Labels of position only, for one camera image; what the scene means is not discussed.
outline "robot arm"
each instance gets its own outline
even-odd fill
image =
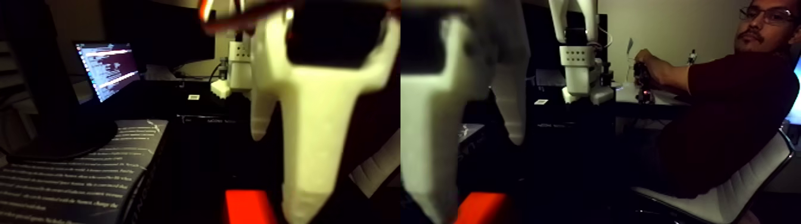
[[[593,104],[600,104],[613,98],[614,92],[602,85],[600,77],[604,69],[600,58],[595,58],[595,48],[588,46],[598,41],[598,3],[596,0],[549,0],[553,28],[557,40],[565,44],[559,47],[562,65],[565,67],[567,86],[562,89],[566,103],[579,98],[590,98]],[[567,11],[581,11],[584,14],[586,36],[567,29]]]
[[[232,43],[231,77],[213,83],[221,98],[232,91],[251,99],[251,132],[264,136],[276,102],[284,124],[284,216],[290,223],[308,223],[334,191],[344,140],[353,107],[361,94],[386,85],[400,47],[401,25],[384,18],[383,39],[358,68],[296,65],[289,61],[286,37],[294,18],[288,5],[271,13],[250,15],[255,33]],[[242,27],[250,18],[219,24]]]
[[[448,223],[457,215],[457,132],[467,102],[486,98],[491,86],[509,137],[517,144],[523,139],[528,38],[516,0],[404,4],[404,21],[416,37],[402,40],[410,47],[399,61],[401,174],[424,213]],[[442,52],[423,61],[405,55],[416,48],[420,55]]]

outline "man's arm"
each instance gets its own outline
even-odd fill
[[[648,50],[641,50],[637,54],[636,60],[643,62],[648,67],[651,77],[661,86],[690,93],[689,82],[689,66],[673,66],[662,59],[653,56]]]

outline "white chair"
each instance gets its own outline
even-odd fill
[[[708,223],[735,223],[751,204],[751,198],[770,182],[793,156],[793,146],[779,131],[770,142],[728,181],[697,198],[675,198],[641,187],[633,190],[680,213]]]

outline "white wall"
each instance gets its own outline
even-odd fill
[[[674,66],[686,64],[695,49],[698,63],[734,53],[738,10],[750,0],[598,0],[598,11],[609,16],[614,44],[609,61],[615,81],[624,82],[640,49]],[[634,40],[626,55],[629,38]]]

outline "controller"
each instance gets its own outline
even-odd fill
[[[640,104],[655,104],[654,92],[652,84],[653,79],[648,72],[645,63],[637,62],[634,64],[634,84],[640,86],[640,91],[637,92],[637,102]]]

